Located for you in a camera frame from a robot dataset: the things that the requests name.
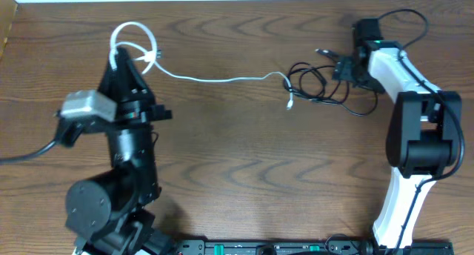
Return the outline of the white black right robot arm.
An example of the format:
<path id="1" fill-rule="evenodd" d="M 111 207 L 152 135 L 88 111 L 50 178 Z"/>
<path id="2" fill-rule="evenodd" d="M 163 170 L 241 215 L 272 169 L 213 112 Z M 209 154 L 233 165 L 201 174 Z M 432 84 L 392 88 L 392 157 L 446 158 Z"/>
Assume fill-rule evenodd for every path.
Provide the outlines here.
<path id="1" fill-rule="evenodd" d="M 385 144 L 390 184 L 364 252 L 402 254 L 413 248 L 413 229 L 431 187 L 462 163 L 461 97 L 426 79 L 404 46 L 384 39 L 379 22 L 353 24 L 353 54 L 338 59 L 333 78 L 386 93 L 394 103 Z"/>

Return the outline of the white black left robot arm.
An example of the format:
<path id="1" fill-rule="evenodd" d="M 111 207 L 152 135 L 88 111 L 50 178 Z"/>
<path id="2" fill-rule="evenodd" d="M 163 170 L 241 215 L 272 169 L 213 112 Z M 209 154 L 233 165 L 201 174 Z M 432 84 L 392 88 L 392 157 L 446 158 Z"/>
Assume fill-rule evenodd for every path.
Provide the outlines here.
<path id="1" fill-rule="evenodd" d="M 173 117 L 123 47 L 113 51 L 95 90 L 67 95 L 56 139 L 74 146 L 82 134 L 104 133 L 111 169 L 74 183 L 67 192 L 66 227 L 76 234 L 75 254 L 135 254 L 153 234 L 145 206 L 161 193 L 153 123 Z"/>

